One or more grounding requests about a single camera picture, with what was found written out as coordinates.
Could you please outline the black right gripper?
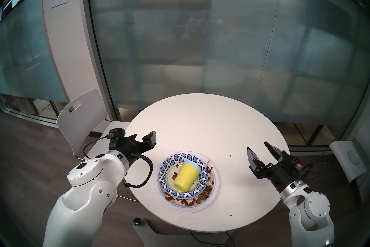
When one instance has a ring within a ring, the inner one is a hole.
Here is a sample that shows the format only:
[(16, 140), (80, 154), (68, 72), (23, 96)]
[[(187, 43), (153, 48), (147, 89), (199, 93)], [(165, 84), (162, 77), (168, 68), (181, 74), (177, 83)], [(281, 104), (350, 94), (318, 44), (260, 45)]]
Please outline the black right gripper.
[(299, 179), (300, 167), (296, 168), (297, 164), (300, 165), (299, 159), (289, 154), (283, 156), (284, 150), (270, 145), (267, 141), (264, 145), (278, 163), (265, 165), (249, 147), (246, 147), (250, 169), (257, 179), (267, 178), (278, 193), (281, 193)]

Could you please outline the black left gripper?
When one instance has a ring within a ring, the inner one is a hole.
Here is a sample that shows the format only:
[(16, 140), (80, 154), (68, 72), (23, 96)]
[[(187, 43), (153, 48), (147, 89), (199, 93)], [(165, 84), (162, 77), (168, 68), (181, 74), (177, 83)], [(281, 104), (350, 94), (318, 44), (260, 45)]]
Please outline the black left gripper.
[(111, 139), (111, 150), (116, 150), (122, 154), (121, 156), (117, 157), (122, 162), (123, 159), (126, 158), (129, 166), (132, 166), (133, 163), (138, 159), (143, 159), (146, 162), (150, 162), (150, 160), (142, 154), (149, 151), (156, 145), (156, 131), (152, 131), (144, 136), (142, 138), (142, 142), (136, 141), (136, 136), (137, 135), (134, 134), (129, 137), (123, 137), (116, 134), (116, 136)]

